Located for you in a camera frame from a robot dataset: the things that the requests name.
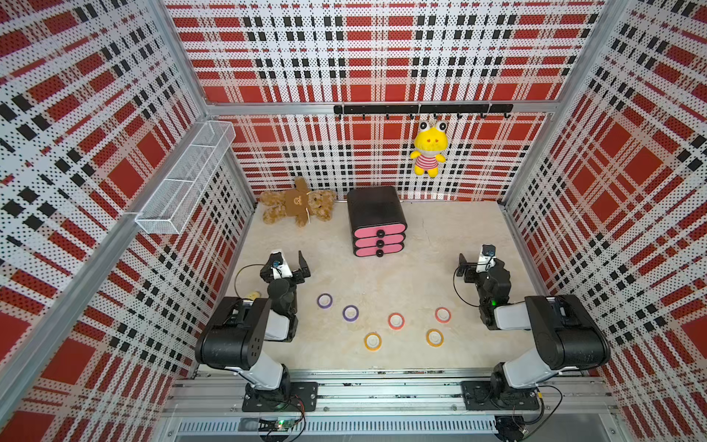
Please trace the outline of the red tape roll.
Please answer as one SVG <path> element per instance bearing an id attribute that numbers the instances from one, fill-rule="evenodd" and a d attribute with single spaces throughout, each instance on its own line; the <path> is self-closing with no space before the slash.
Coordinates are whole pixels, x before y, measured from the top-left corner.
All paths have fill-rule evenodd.
<path id="1" fill-rule="evenodd" d="M 391 313 L 388 315 L 388 327 L 394 331 L 399 331 L 401 330 L 405 325 L 405 318 L 401 315 L 401 313 Z"/>
<path id="2" fill-rule="evenodd" d="M 439 323 L 446 324 L 451 321 L 451 312 L 449 309 L 440 307 L 435 311 L 435 318 Z"/>

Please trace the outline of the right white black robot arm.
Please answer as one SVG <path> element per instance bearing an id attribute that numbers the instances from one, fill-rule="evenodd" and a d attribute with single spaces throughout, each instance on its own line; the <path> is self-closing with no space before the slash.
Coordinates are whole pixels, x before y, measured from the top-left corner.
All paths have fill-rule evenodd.
<path id="1" fill-rule="evenodd" d="M 611 359 L 606 337 L 577 296 L 527 296 L 512 303 L 511 274 L 493 246 L 485 245 L 475 262 L 458 256 L 453 278 L 475 285 L 479 300 L 473 306 L 488 330 L 532 333 L 530 350 L 493 369 L 493 392 L 530 390 L 565 370 L 591 370 Z"/>

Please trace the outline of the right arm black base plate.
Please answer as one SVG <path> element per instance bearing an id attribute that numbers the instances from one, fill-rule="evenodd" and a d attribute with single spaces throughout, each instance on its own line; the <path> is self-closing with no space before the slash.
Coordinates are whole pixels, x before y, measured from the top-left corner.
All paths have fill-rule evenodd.
<path id="1" fill-rule="evenodd" d="M 496 392 L 490 381 L 463 381 L 460 384 L 467 411 L 539 411 L 541 405 L 535 390 L 504 388 Z"/>

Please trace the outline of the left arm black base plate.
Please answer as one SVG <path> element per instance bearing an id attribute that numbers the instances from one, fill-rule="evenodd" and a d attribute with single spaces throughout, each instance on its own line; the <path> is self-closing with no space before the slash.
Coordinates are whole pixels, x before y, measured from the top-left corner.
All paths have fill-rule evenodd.
<path id="1" fill-rule="evenodd" d="M 245 413 L 313 412 L 318 401 L 316 382 L 294 382 L 276 390 L 256 390 L 248 384 L 241 410 Z"/>

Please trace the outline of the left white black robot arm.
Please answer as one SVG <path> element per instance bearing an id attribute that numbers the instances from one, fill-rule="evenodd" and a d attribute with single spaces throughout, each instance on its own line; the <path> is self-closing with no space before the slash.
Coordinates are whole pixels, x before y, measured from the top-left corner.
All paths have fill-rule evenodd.
<path id="1" fill-rule="evenodd" d="M 295 338 L 296 290 L 311 277 L 302 253 L 298 254 L 298 265 L 298 269 L 291 269 L 283 252 L 275 250 L 260 266 L 261 279 L 267 285 L 264 298 L 222 299 L 197 341 L 196 361 L 241 376 L 253 394 L 287 399 L 291 394 L 288 369 L 269 357 L 263 346 L 266 342 L 289 343 Z"/>

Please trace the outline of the black drawer cabinet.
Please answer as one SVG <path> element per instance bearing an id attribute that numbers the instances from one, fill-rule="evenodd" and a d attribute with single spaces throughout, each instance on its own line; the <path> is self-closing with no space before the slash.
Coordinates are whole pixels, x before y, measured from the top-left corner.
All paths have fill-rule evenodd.
<path id="1" fill-rule="evenodd" d="M 408 228 L 397 191 L 391 186 L 354 189 L 348 193 L 346 202 L 353 254 L 354 241 L 357 239 L 353 233 L 357 228 L 395 223 L 404 223 Z"/>

